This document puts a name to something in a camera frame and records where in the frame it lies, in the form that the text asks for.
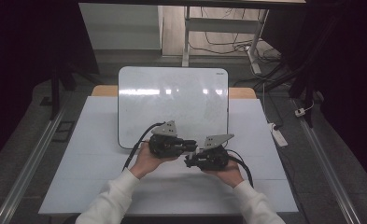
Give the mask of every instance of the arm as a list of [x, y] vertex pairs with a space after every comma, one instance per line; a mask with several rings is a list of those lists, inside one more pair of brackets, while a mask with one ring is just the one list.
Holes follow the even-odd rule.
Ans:
[[150, 153], [148, 143], [143, 143], [134, 166], [130, 170], [125, 169], [117, 179], [110, 180], [106, 189], [95, 198], [90, 208], [78, 217], [76, 223], [120, 223], [131, 205], [132, 195], [139, 180], [157, 169], [161, 163], [175, 159], [155, 158]]
[[250, 186], [249, 181], [242, 178], [236, 162], [229, 161], [226, 168], [222, 171], [204, 172], [217, 176], [221, 181], [233, 188], [233, 192], [240, 203], [242, 216], [247, 223], [285, 223], [271, 208], [265, 195], [258, 193]]

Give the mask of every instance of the gray floor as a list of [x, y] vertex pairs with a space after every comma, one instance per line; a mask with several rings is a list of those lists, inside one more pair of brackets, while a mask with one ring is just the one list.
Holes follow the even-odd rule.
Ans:
[[[105, 84], [118, 84], [118, 72], [123, 66], [180, 66], [180, 60], [180, 58], [166, 58], [151, 54], [132, 54], [131, 56], [127, 54], [122, 56], [118, 54], [98, 55], [98, 63], [101, 69], [101, 75], [98, 77]], [[250, 72], [248, 72], [250, 70], [246, 58], [191, 58], [191, 66], [224, 68], [229, 73], [230, 85], [239, 79], [252, 78]], [[275, 66], [274, 63], [268, 63], [262, 64], [261, 68], [264, 73], [267, 73], [273, 66]], [[78, 87], [72, 93], [72, 99], [62, 121], [76, 122], [78, 120], [86, 97], [91, 94], [94, 87], [82, 77], [75, 76], [75, 78]], [[253, 87], [257, 81], [240, 83], [238, 86]], [[272, 122], [280, 123], [281, 120], [277, 115], [278, 111], [283, 119], [284, 126], [281, 128], [281, 132], [287, 139], [289, 146], [279, 148], [278, 152], [291, 179], [290, 184], [301, 209], [301, 213], [280, 214], [280, 216], [287, 223], [306, 223], [305, 217], [308, 218], [310, 223], [346, 223], [328, 182], [318, 165], [313, 149], [303, 133], [300, 121], [293, 115], [294, 107], [287, 95], [288, 89], [288, 86], [280, 86], [271, 92], [272, 98], [268, 94], [264, 97], [267, 118]], [[257, 95], [262, 100], [261, 92], [258, 92]], [[35, 88], [33, 102], [15, 133], [12, 134], [0, 153], [0, 206], [48, 122], [50, 107], [40, 105], [44, 97], [50, 97], [49, 82], [42, 83]], [[346, 187], [346, 191], [354, 203], [362, 223], [367, 223], [367, 174], [365, 174], [338, 134], [322, 117], [319, 112], [319, 104], [315, 104], [313, 112], [314, 129], [338, 176]], [[68, 137], [64, 134], [66, 133], [56, 133], [53, 139], [62, 140]], [[50, 143], [11, 223], [49, 223], [49, 221], [58, 223], [63, 220], [62, 218], [50, 220], [48, 217], [40, 216], [37, 211], [47, 193], [66, 146], [67, 142], [52, 141]], [[187, 221], [205, 223], [205, 220], [195, 219], [195, 217], [190, 220], [187, 218], [153, 218], [152, 220], [127, 218], [125, 220], [126, 223], [149, 223], [150, 221], [152, 223], [183, 223]], [[208, 222], [225, 223], [226, 219], [214, 219], [208, 220]]]

